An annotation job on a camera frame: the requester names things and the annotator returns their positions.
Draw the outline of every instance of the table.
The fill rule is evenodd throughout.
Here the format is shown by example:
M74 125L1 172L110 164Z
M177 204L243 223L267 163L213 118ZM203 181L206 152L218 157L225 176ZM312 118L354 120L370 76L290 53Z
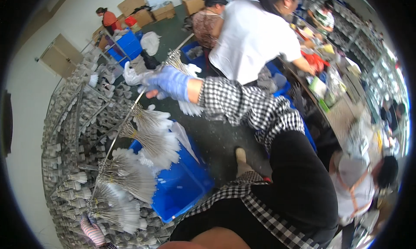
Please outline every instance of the table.
M309 84L306 79L298 74L297 67L291 62L284 61L281 58L279 58L279 60L283 63L285 69L295 77L302 88L308 93L317 109L320 111L322 116L334 131L340 146L343 147L346 138L348 137L348 132L351 124L355 122L356 118L359 118L364 111L368 111L366 107L362 102L353 104L348 94L344 93L344 95L336 102L336 104L330 108L330 111L328 113L325 112L324 109L319 105L319 100L309 89Z

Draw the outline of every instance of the green and white shirt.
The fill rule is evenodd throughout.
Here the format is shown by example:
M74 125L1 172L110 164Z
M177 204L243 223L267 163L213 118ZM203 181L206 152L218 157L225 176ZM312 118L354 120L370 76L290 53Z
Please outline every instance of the green and white shirt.
M315 19L318 20L320 24L325 27L334 28L334 16L332 16L332 13L328 12L326 15L323 14L322 8L318 5L313 5L309 10L311 10ZM324 35L328 35L328 32L325 30L318 29L318 31Z

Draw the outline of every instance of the workbench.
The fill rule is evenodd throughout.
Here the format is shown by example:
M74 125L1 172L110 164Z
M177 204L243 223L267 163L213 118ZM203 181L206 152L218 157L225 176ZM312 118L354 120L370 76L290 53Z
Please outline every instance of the workbench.
M307 22L302 20L302 23L305 23L305 25L308 26L314 33L319 33L313 26L311 26ZM363 113L365 113L368 114L368 117L371 120L370 112L368 107L366 106L366 103L363 101L353 103L347 93L344 93L342 97L338 99L336 104L333 105L328 112L325 112L325 110L320 106L319 100L309 89L309 83L306 81L304 73L299 73L298 68L293 63L287 62L281 57L278 57L278 59L282 62L286 71L289 71L290 74L293 75L296 81L300 83L302 88L308 94L318 111L321 113L323 118L325 118L328 125L333 130L341 147L343 147L343 145L345 144L351 124L355 122L356 118L361 117Z

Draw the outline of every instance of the green floor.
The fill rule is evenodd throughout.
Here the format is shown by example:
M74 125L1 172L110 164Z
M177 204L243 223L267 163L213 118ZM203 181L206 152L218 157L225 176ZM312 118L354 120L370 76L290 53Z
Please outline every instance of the green floor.
M189 32L181 30L185 18L185 10L182 5L175 7L176 15L172 19L164 19L143 27L143 33L156 32L160 38L157 60L163 61L169 49L175 49L189 35ZM209 71L203 71L200 76L209 76ZM133 89L132 100L138 93ZM258 173L270 176L271 169L268 164L267 154L262 146L254 139L254 131L245 126L232 127L229 123L207 121L202 117L186 116L180 111L178 102L170 98L159 101L143 97L140 103L147 107L155 104L159 111L171 113L171 118L184 126L187 134L191 136L201 153L202 158L210 165L211 175L220 187L226 182L234 180L237 173L237 163L234 149L238 146L246 149L247 163ZM120 139L117 146L128 147L128 139Z

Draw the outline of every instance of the red bag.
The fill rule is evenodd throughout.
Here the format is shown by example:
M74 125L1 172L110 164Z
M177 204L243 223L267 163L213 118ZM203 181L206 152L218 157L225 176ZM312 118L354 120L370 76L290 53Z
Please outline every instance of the red bag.
M137 23L137 20L129 16L124 20L124 22L127 24L127 26L131 27Z
M302 56L305 57L305 59L308 61L309 65L314 68L317 72L321 73L324 71L324 65L330 66L328 62L321 59L321 57L318 56L318 54L306 54L303 51L300 51L302 53Z

